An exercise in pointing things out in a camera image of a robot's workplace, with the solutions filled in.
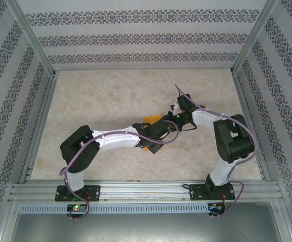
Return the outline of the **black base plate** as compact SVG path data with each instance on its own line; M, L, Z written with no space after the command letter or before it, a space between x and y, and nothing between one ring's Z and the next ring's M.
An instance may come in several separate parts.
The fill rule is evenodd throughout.
M82 189L75 191L75 194L87 202L99 201L100 186L84 186ZM73 202L80 201L79 198L74 196L67 186L58 186L55 193L56 202Z
M234 200L236 198L233 186L230 183L212 187L206 184L191 184L189 189L192 201L222 200L223 198Z

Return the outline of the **aluminium frame crossbar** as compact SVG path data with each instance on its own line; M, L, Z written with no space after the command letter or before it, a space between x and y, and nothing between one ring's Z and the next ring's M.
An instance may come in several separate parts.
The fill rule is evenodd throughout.
M177 71L177 70L231 70L231 68L186 68L186 67L182 67L182 68L150 68L150 67L142 67L142 68L114 68L114 69L110 69L110 68L103 68L103 69L78 69L78 70L55 70L56 73L60 73L62 71L139 71L139 70L156 70L156 71L162 71L162 70L169 70L169 71Z

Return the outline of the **aluminium mounting rail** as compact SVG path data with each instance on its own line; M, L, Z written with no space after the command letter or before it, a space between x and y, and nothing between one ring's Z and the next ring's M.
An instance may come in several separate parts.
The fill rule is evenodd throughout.
M190 194L184 184L203 184L203 180L86 180L85 185L100 186L99 202L104 203L159 203L190 201ZM29 180L13 184L8 196L9 202L52 203L57 186L62 180ZM278 182L244 180L244 190L239 202L282 200Z

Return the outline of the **small LED circuit board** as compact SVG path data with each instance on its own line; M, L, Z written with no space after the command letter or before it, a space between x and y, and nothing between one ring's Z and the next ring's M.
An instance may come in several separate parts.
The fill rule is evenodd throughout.
M74 214L83 214L87 211L87 205L86 204L69 204L67 206L67 212L74 213Z
M225 205L223 203L208 203L208 210L210 215L221 215L225 212Z

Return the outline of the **aluminium frame side rail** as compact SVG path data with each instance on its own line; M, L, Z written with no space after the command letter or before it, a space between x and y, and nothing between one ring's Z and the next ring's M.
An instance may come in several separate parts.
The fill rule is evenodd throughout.
M238 95L238 98L240 101L241 109L243 111L243 116L244 116L246 123L247 123L247 127L252 132L252 134L254 136L254 140L257 143L255 145L255 148L256 148L255 157L256 157L256 163L258 165L261 177L266 182L272 181L272 178L270 177L270 174L268 172L268 168L267 168L266 163L265 163L264 154L261 150L259 140L257 139L255 126L254 126L252 119L251 119L250 107L248 106L246 98L243 94L241 84L240 84L236 75L232 75L232 79L233 79L233 82L234 82L234 85L236 88L236 92L237 92L237 95Z
M31 176L28 175L28 172L33 169L59 75L60 71L56 71L46 87L34 126L34 132L30 140L29 148L26 151L24 164L20 173L21 176L18 180L19 184L24 184L28 180L27 177Z

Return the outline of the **grey sheet metal panel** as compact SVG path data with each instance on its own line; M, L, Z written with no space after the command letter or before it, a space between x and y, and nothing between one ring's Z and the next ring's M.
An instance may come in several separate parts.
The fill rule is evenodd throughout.
M11 242L281 242L270 219L250 222L205 214L21 214Z

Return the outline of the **orange square paper sheet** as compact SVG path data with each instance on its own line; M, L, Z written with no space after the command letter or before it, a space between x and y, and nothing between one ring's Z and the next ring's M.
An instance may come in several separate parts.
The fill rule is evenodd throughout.
M143 117L143 128L145 130L145 134L148 138L154 138L158 139L162 135L164 135L164 129L163 129L163 122L160 120L161 115L155 114L155 115L149 115Z

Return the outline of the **aluminium frame post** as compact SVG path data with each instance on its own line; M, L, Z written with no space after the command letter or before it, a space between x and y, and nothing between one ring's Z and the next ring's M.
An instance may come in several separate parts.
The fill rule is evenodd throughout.
M292 221L284 201L270 202L282 242L292 242Z
M19 207L20 205L16 201L7 203L0 223L0 242L11 242Z
M241 68L243 62L245 61L247 55L249 54L252 46L254 45L256 39L259 37L260 32L263 29L263 26L267 22L269 16L273 12L276 4L279 2L279 0L266 0L266 3L264 7L262 8L259 16L257 17L257 20L249 33L244 46L240 50L234 65L231 68L231 74L234 76L239 69Z
M35 54L42 63L44 69L47 71L49 77L54 77L55 70L52 67L50 60L48 59L47 54L45 53L41 43L39 42L38 37L36 36L32 26L30 25L25 13L23 12L18 0L5 0L8 8L10 9L12 15L18 22L21 27L24 35L26 36L28 42L32 46Z

